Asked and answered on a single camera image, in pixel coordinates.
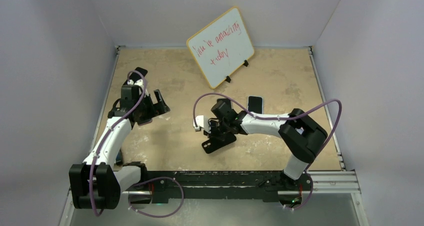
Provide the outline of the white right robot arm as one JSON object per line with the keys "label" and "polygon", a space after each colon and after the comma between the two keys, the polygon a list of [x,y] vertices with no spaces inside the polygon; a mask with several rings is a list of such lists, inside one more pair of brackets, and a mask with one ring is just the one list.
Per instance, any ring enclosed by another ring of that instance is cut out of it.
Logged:
{"label": "white right robot arm", "polygon": [[206,153],[235,142],[238,134],[263,134],[280,138],[291,152],[280,179],[286,189],[299,185],[300,176],[314,162],[328,138],[327,132],[298,108],[281,115],[257,114],[245,110],[237,113],[229,104],[217,102],[211,111],[214,118],[196,117],[197,129],[202,129],[208,137],[205,144],[210,148]]}

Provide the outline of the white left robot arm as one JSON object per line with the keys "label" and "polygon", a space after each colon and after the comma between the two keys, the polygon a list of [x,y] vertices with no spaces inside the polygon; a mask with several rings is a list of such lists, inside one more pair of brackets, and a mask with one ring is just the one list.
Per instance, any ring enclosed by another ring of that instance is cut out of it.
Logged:
{"label": "white left robot arm", "polygon": [[170,111],[159,89],[154,91],[157,102],[139,85],[123,85],[120,98],[107,114],[104,132],[89,156],[69,169],[72,201],[77,209],[114,209],[121,193],[133,186],[144,190],[149,185],[146,165],[141,162],[124,164],[114,171],[121,146],[135,125],[143,125],[154,117]]}

